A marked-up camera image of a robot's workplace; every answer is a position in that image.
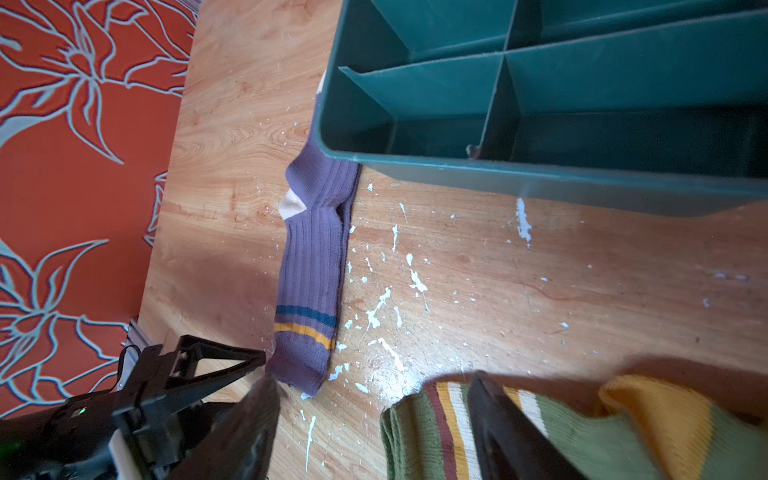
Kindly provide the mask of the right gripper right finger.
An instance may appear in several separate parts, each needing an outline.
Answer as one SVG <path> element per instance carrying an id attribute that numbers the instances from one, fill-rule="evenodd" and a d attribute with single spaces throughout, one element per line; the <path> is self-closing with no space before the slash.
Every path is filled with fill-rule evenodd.
<path id="1" fill-rule="evenodd" d="M 475 373 L 468 413 L 484 479 L 582 479 L 487 373 Z"/>

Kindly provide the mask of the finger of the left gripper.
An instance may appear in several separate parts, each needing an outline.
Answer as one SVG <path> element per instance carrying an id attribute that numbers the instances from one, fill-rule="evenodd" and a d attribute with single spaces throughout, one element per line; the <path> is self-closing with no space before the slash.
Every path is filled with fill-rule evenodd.
<path id="1" fill-rule="evenodd" d="M 119 394 L 121 420 L 163 420 L 266 363 L 262 350 L 233 347 L 192 335 L 174 351 L 147 347 Z"/>

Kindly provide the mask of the purple sock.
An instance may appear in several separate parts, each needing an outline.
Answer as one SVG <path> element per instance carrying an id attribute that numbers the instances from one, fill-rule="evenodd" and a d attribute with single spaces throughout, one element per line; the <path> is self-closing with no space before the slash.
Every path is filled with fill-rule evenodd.
<path id="1" fill-rule="evenodd" d="M 360 165 L 335 160 L 317 144 L 323 87 L 307 142 L 286 170 L 278 206 L 287 229 L 274 318 L 275 350 L 266 372 L 315 396 L 336 349 L 348 237 Z"/>

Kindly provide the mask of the green striped sock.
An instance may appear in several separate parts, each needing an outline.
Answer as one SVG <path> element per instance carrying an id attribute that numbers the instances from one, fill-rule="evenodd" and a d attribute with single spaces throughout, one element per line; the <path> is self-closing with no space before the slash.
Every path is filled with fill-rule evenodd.
<path id="1" fill-rule="evenodd" d="M 533 427 L 588 479 L 764 479 L 767 430 L 684 386 L 618 376 L 598 391 L 595 412 L 505 386 Z M 437 382 L 380 417 L 391 479 L 479 479 L 467 383 Z"/>

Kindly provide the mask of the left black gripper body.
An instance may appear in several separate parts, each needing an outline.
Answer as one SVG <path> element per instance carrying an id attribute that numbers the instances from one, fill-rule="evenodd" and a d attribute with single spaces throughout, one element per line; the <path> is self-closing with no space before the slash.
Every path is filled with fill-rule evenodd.
<path id="1" fill-rule="evenodd" d="M 142 473 L 176 452 L 167 425 L 177 412 L 169 391 L 178 381 L 179 351 L 151 346 L 139 355 L 125 386 L 73 397 L 37 413 L 1 422 L 3 479 L 114 479 L 108 444 L 122 435 Z"/>

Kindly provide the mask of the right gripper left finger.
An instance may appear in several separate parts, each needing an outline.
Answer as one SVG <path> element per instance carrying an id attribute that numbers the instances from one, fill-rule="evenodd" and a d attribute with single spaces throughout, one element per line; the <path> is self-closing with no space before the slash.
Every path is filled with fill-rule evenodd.
<path id="1" fill-rule="evenodd" d="M 171 472 L 172 479 L 265 479 L 280 414 L 280 387 L 265 376 Z"/>

